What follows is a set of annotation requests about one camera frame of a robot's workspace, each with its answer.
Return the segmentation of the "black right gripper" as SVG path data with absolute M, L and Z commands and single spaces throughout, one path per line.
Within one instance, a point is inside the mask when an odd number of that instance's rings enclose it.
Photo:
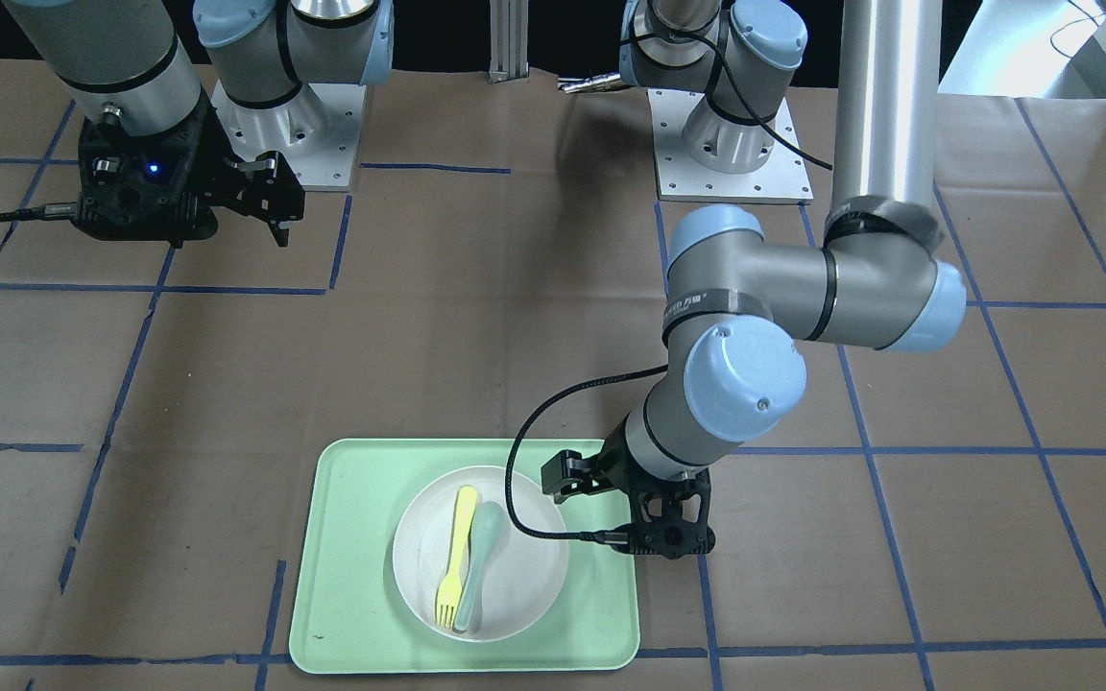
M 119 124 L 86 119 L 79 137 L 81 189 L 73 226 L 98 241 L 157 241 L 180 248 L 218 232 L 216 180 L 231 174 L 231 145 L 209 97 L 170 130 L 131 136 Z M 236 163 L 243 179 L 238 214 L 267 224 L 278 248 L 304 216 L 304 188 L 282 151 Z

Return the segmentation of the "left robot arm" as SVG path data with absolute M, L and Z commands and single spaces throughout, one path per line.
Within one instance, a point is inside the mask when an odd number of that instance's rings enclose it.
M 771 244 L 757 216 L 707 205 L 672 230 L 659 381 L 591 458 L 561 452 L 544 493 L 618 490 L 629 521 L 575 540 L 679 559 L 714 547 L 709 467 L 799 406 L 799 341 L 938 350 L 966 314 L 966 289 L 935 251 L 941 49 L 939 1 L 847 1 L 821 247 Z

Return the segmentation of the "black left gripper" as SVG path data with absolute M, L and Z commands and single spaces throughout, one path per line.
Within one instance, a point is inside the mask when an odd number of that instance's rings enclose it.
M 682 480 L 662 480 L 644 469 L 628 468 L 611 480 L 628 498 L 629 521 L 601 531 L 602 545 L 620 554 L 658 555 L 669 561 L 710 554 L 714 548 L 714 531 L 708 524 L 711 484 L 706 469 Z

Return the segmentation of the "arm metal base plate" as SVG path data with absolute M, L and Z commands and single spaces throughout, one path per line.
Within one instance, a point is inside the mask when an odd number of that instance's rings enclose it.
M 724 121 L 702 93 L 649 90 L 662 201 L 810 203 L 807 163 L 762 127 Z
M 251 109 L 229 100 L 218 82 L 211 102 L 238 156 L 280 151 L 306 191 L 347 193 L 368 92 L 362 84 L 304 84 L 284 105 Z

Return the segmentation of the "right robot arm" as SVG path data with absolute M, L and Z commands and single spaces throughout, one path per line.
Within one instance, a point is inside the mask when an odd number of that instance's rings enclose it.
M 215 211 L 251 216 L 289 244 L 313 155 L 337 151 L 349 113 L 319 84 L 385 83 L 392 1 L 197 1 L 215 100 L 161 1 L 9 1 L 6 9 L 83 109 L 79 200 L 46 208 L 106 242 L 185 242 Z

